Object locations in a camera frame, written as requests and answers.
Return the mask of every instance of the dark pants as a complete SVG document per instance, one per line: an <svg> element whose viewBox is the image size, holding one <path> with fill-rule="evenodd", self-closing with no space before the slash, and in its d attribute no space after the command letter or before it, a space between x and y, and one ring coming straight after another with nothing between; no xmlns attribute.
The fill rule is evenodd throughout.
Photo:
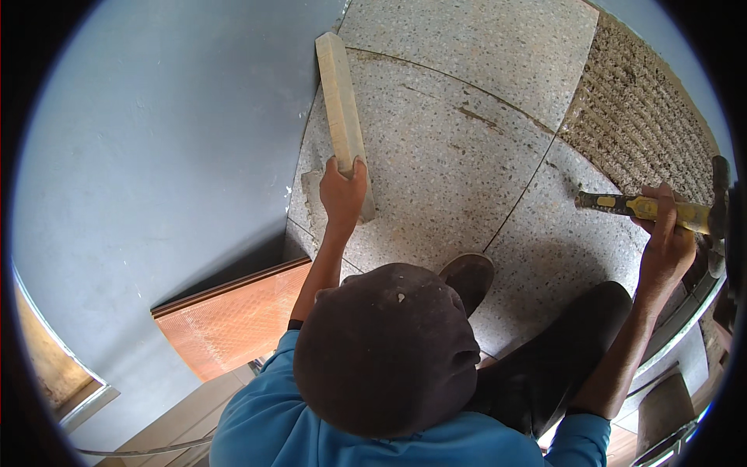
<svg viewBox="0 0 747 467"><path fill-rule="evenodd" d="M617 282L597 285L568 305L540 335L481 368L477 390L464 410L490 415L539 438L565 414L632 305Z"/></svg>

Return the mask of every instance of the hammer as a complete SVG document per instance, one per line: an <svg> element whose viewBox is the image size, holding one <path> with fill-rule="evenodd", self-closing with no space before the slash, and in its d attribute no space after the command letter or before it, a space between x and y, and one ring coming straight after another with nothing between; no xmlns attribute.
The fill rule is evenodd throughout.
<svg viewBox="0 0 747 467"><path fill-rule="evenodd" d="M722 156L711 160L713 168L713 206L710 208L693 202L676 202L677 225L708 235L708 270L720 277L725 269L725 233L729 203L729 164ZM580 191L575 200L578 209L594 209L639 219L656 220L658 201L644 196L630 197L621 194L595 194Z"/></svg>

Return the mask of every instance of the hand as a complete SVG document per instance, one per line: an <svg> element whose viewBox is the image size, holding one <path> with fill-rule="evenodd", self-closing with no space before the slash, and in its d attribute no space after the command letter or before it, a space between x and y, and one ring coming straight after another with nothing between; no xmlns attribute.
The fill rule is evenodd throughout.
<svg viewBox="0 0 747 467"><path fill-rule="evenodd" d="M656 222L631 217L633 223L651 234L641 258L636 295L653 300L650 309L658 314L695 259L695 234L675 225L675 198L680 202L685 199L673 193L669 185L644 186L642 194L659 201Z"/></svg>
<svg viewBox="0 0 747 467"><path fill-rule="evenodd" d="M327 233L342 235L345 241L353 234L361 214L367 187L366 165L356 157L353 162L353 177L348 180L338 172L337 158L326 163L326 172L319 185L319 197L327 212Z"/></svg>

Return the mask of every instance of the terrazzo floor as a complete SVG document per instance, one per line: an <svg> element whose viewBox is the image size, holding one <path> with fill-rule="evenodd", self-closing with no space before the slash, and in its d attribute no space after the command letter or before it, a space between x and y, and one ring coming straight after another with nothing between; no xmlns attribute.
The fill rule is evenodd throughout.
<svg viewBox="0 0 747 467"><path fill-rule="evenodd" d="M470 322L497 358L595 283L635 292L648 235L625 217L576 210L580 188L619 191L556 137L598 14L581 0L353 0L339 34L377 218L356 228L343 276L390 262L438 271L459 253L484 252L497 273ZM318 206L307 203L301 174L333 154L320 87L286 242L312 258L323 225L310 222ZM665 314L685 295L680 287Z"/></svg>

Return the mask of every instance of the wooden block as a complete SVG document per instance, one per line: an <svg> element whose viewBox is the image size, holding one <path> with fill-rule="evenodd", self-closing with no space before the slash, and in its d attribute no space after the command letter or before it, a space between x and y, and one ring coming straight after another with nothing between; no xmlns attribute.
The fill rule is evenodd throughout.
<svg viewBox="0 0 747 467"><path fill-rule="evenodd" d="M342 39L337 34L328 32L316 39L319 72L322 78L324 104L327 109L329 133L332 135L332 147L338 159L338 170L348 179L353 176L353 161L356 156L366 162L363 148L361 124L358 120L356 95L350 79L350 68L347 65L347 53ZM366 180L366 197L361 209L362 223L376 217L374 194L371 191L371 178Z"/></svg>

